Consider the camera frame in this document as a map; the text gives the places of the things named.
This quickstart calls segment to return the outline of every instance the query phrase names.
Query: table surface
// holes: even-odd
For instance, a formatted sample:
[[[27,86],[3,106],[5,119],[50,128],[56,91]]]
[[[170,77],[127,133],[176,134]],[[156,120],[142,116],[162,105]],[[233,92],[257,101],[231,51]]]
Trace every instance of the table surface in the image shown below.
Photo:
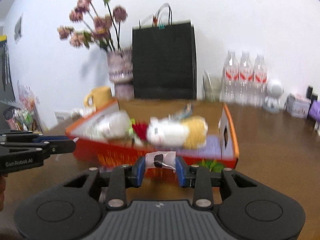
[[[253,107],[229,106],[236,128],[240,159],[237,170],[297,200],[306,212],[299,240],[320,239],[320,137],[312,122],[269,114]],[[61,135],[71,121],[47,134]],[[72,154],[55,156],[40,168],[12,173],[7,179],[4,210],[0,212],[0,239],[21,240],[13,221],[19,203],[39,191],[54,186],[89,168]],[[213,189],[215,201],[221,201]],[[145,179],[139,189],[127,190],[128,200],[191,198],[192,189]]]

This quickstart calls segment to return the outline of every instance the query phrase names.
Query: white robot figurine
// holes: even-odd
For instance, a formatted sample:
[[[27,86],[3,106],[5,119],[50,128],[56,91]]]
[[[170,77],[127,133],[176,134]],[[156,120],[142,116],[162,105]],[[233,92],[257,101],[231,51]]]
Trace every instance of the white robot figurine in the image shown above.
[[[267,83],[267,96],[263,102],[263,109],[270,113],[278,113],[280,100],[284,90],[280,81],[271,80]]]

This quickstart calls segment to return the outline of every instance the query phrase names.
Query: wall picture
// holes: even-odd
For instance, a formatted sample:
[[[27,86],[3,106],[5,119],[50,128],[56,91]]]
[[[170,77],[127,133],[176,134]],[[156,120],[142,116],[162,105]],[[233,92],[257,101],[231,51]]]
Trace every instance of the wall picture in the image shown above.
[[[22,36],[21,26],[22,26],[22,16],[20,16],[20,18],[17,21],[16,26],[14,28],[14,40],[16,43],[20,40],[20,38]]]

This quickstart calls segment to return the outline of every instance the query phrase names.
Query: orange box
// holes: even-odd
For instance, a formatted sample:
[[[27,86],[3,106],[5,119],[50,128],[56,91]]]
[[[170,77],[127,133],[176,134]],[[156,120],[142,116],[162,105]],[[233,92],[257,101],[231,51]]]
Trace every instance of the orange box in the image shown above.
[[[150,117],[159,119],[181,110],[188,100],[112,100],[103,109],[86,118],[81,118],[66,129],[66,135],[79,137],[74,156],[83,161],[94,162],[101,166],[114,167],[121,164],[134,164],[139,156],[158,151],[148,145],[138,147],[131,140],[93,141],[84,136],[84,129],[89,122],[94,122],[102,115],[108,115],[119,110],[127,111],[130,118],[136,121],[149,122]],[[206,149],[176,151],[183,156],[188,165],[199,164],[211,171],[220,171],[224,167],[235,168],[239,159],[239,147],[236,131],[227,105],[219,102],[191,101],[193,114],[205,118],[208,124]],[[149,169],[147,176],[165,180],[174,180],[174,173],[169,169]]]

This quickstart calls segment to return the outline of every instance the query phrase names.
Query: small box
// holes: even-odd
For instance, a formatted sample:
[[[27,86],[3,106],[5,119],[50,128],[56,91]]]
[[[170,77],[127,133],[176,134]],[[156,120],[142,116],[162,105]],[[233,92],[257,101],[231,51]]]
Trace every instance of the small box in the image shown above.
[[[150,121],[150,117],[159,119],[168,117],[181,110],[188,100],[132,100],[112,101],[105,108],[89,117],[81,118],[66,129],[66,135],[79,137],[76,142],[74,156],[84,161],[95,162],[101,166],[114,167],[121,164],[134,164],[139,156],[156,152],[159,148],[151,145],[138,147],[131,140],[92,141],[86,138],[84,129],[89,122],[100,116],[125,110],[130,118],[136,121]],[[176,155],[184,158],[188,165],[199,164],[211,171],[219,172],[224,167],[235,168],[239,158],[239,147],[236,131],[227,105],[220,102],[191,101],[193,115],[206,119],[208,124],[207,145],[197,150],[176,149]],[[146,176],[157,177],[166,181],[174,181],[175,174],[169,169],[149,169]]]
[[[290,94],[287,97],[285,108],[291,116],[306,119],[310,104],[310,99],[299,94]]]
[[[320,122],[320,102],[319,101],[316,101],[316,100],[313,101],[312,106],[310,108],[309,115],[316,122]]]

